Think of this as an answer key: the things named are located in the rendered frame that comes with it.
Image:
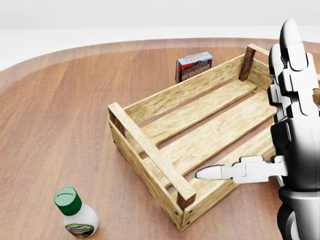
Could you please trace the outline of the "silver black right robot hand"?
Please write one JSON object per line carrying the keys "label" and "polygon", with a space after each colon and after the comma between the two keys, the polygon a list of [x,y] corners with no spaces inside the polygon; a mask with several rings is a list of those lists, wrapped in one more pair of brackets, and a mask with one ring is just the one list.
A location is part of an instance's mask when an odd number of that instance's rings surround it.
{"label": "silver black right robot hand", "polygon": [[293,19],[281,27],[279,43],[269,52],[269,104],[277,108],[270,128],[276,155],[241,157],[233,164],[198,170],[197,179],[228,180],[237,184],[267,182],[282,176],[297,192],[320,190],[320,115],[313,92],[319,86],[313,56],[307,53]]}

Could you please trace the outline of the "wooden slat tray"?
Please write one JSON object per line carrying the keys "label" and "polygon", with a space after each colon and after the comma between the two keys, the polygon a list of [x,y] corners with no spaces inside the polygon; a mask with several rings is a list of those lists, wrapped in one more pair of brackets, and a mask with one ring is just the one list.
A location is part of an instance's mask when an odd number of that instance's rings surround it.
{"label": "wooden slat tray", "polygon": [[268,66],[246,52],[127,107],[108,106],[113,141],[176,228],[183,231],[236,184],[231,180],[186,179],[186,174],[228,146],[218,161],[275,154],[270,126]]}

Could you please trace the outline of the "white green-capped dressing bottle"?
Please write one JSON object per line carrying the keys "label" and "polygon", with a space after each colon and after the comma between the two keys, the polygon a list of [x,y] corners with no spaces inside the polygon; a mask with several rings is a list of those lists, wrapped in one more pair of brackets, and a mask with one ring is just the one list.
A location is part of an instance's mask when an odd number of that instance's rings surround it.
{"label": "white green-capped dressing bottle", "polygon": [[98,214],[81,200],[73,187],[58,190],[54,203],[63,214],[63,226],[70,234],[78,239],[88,239],[95,234]]}

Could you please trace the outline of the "chocolate pudding box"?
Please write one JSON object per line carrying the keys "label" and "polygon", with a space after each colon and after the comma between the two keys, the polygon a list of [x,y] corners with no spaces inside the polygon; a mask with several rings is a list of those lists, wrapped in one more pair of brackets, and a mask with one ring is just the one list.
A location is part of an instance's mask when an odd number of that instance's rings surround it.
{"label": "chocolate pudding box", "polygon": [[176,60],[175,81],[183,82],[212,67],[213,56],[208,52],[188,55]]}

